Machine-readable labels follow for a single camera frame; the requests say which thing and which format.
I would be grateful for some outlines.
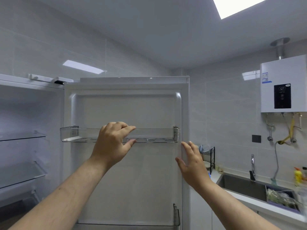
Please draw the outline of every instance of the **faucet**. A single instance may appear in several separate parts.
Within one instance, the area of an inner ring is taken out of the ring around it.
[[[251,175],[251,181],[256,181],[254,154],[251,155],[251,170],[250,170],[250,175]]]

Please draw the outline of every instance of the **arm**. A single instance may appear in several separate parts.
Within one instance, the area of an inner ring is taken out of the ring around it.
[[[209,178],[198,147],[182,142],[188,165],[176,158],[185,181],[209,204],[227,230],[280,230],[235,199]]]
[[[102,177],[136,142],[130,140],[122,144],[123,138],[134,129],[122,122],[103,126],[91,157],[10,230],[72,229]]]

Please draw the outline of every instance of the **left hand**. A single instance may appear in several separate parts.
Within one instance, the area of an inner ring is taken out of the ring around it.
[[[122,144],[122,140],[135,128],[124,122],[111,122],[103,126],[90,159],[109,170],[126,156],[136,142],[135,139],[131,139],[125,145]]]

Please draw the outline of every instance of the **tiled wall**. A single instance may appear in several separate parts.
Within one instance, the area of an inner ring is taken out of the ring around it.
[[[307,54],[307,40],[286,46],[288,57]],[[261,51],[219,63],[188,70],[191,82],[191,140],[216,146],[217,163],[248,172],[255,155],[256,174],[273,177],[276,169],[274,145],[265,116],[260,113],[260,79],[244,80],[242,73],[259,70],[263,62],[276,60],[275,50]],[[307,112],[303,131],[296,131],[297,145],[277,145],[280,170],[277,179],[293,180],[294,166],[307,166]],[[281,116],[269,116],[276,124],[274,140],[282,140],[288,130]],[[261,135],[253,143],[251,135]]]
[[[67,60],[107,72],[63,66]],[[25,77],[167,76],[171,71],[36,0],[0,0],[0,73]]]

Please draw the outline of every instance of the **dish soap bottle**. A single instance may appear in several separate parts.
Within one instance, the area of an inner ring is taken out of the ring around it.
[[[295,179],[295,185],[299,186],[302,183],[303,174],[301,170],[297,167],[294,167],[294,179]]]

